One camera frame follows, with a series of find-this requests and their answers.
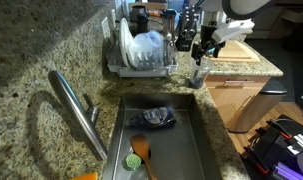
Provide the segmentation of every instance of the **bottle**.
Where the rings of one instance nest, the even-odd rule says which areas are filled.
[[[158,128],[176,123],[174,110],[170,107],[148,109],[127,121],[127,125],[143,128]]]

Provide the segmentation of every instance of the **sink basin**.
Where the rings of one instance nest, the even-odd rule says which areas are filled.
[[[174,126],[142,129],[125,124],[134,115],[161,106],[174,109],[177,120]],[[139,133],[148,140],[150,163],[159,180],[222,179],[193,94],[123,95],[103,179],[148,179],[144,164],[130,171],[124,163],[126,156],[133,152],[130,139]]]

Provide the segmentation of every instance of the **faucet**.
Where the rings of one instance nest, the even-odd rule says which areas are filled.
[[[87,112],[85,112],[68,82],[58,71],[50,71],[48,78],[62,106],[70,117],[76,120],[75,122],[79,126],[78,132],[81,133],[82,140],[87,144],[97,160],[104,160],[108,152],[94,128],[98,119],[99,108],[93,104],[89,95],[84,94],[84,98],[89,105]]]

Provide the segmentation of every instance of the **cup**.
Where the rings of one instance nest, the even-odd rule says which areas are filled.
[[[202,57],[200,65],[198,65],[194,59],[191,59],[189,86],[193,89],[200,89],[212,68],[213,61],[211,59]]]

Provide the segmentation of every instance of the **kitchen cabinet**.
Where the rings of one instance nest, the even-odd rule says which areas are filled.
[[[260,92],[270,77],[209,75],[205,84],[224,121],[231,127],[246,105]]]

